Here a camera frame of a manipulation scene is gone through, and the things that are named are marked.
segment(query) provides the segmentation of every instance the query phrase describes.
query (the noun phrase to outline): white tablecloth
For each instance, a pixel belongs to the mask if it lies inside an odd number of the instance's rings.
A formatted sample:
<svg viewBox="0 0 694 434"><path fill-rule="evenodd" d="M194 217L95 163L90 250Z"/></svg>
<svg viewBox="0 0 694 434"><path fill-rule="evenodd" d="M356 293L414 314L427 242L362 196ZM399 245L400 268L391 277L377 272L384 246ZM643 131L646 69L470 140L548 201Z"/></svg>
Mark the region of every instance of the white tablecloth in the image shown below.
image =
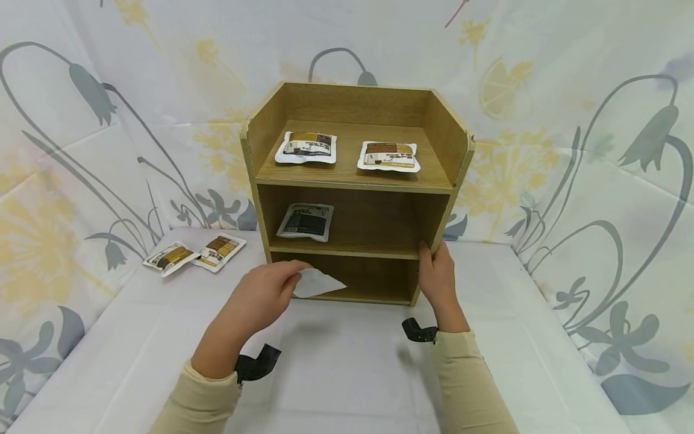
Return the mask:
<svg viewBox="0 0 694 434"><path fill-rule="evenodd" d="M206 229L176 229L162 244L192 248ZM264 262L257 233L218 274L188 266L170 278L141 267L32 401L9 434L145 433L209 321L250 268ZM450 243L459 300L522 433L621 434L623 420L508 246ZM439 432L440 398L426 344L400 327L415 308L293 300L244 353L282 350L275 370L247 383L227 433Z"/></svg>

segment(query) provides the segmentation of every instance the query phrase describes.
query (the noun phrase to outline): hand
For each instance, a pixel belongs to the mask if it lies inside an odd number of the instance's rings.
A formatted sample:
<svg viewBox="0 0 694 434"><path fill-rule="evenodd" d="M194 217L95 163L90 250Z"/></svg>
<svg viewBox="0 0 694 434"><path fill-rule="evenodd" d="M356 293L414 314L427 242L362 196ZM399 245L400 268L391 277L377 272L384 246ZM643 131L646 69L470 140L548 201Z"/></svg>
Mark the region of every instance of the hand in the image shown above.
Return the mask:
<svg viewBox="0 0 694 434"><path fill-rule="evenodd" d="M298 272L310 267L293 260L250 270L205 331L191 359L193 369L206 378L231 375L246 341L287 309L301 279Z"/></svg>
<svg viewBox="0 0 694 434"><path fill-rule="evenodd" d="M306 262L293 260L260 265L247 273L236 286L217 320L247 340L270 326L289 306L299 271L311 268Z"/></svg>
<svg viewBox="0 0 694 434"><path fill-rule="evenodd" d="M419 243L419 287L434 309L440 331L470 331L455 294L455 262L445 242L441 242L433 257L427 244Z"/></svg>

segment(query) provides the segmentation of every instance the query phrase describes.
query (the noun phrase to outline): lemon slice print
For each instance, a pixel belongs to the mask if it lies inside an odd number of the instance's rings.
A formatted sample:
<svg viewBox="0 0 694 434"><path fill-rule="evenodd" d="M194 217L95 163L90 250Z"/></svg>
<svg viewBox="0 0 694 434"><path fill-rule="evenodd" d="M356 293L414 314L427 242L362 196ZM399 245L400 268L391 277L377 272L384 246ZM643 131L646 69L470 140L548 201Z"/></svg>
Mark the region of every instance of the lemon slice print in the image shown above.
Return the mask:
<svg viewBox="0 0 694 434"><path fill-rule="evenodd" d="M480 86L480 107L495 121L506 121L516 114L516 94L525 79L530 77L532 62L519 62L511 71L506 70L499 57L484 73Z"/></svg>

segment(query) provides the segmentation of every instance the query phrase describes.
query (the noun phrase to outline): middle shelf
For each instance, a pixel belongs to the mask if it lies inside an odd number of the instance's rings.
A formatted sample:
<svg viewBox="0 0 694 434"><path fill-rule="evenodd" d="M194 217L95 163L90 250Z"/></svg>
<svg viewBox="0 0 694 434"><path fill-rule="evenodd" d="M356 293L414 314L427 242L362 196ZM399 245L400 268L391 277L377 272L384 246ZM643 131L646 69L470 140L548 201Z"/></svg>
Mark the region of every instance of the middle shelf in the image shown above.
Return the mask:
<svg viewBox="0 0 694 434"><path fill-rule="evenodd" d="M314 253L365 258L418 258L421 240L432 243L448 195L258 185L263 219L272 252ZM324 203L335 207L328 242L280 238L277 230L291 203Z"/></svg>

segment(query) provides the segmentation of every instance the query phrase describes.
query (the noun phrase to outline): bottom shelf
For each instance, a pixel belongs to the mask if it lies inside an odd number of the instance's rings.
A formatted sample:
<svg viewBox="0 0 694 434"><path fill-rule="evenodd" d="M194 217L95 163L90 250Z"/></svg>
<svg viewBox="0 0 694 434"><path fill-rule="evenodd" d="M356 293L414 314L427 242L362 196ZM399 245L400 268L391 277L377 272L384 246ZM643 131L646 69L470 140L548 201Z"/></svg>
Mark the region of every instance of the bottom shelf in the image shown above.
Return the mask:
<svg viewBox="0 0 694 434"><path fill-rule="evenodd" d="M409 305L418 281L418 262L415 260L284 252L272 252L271 255L273 262L293 259L308 262L347 285L312 299Z"/></svg>

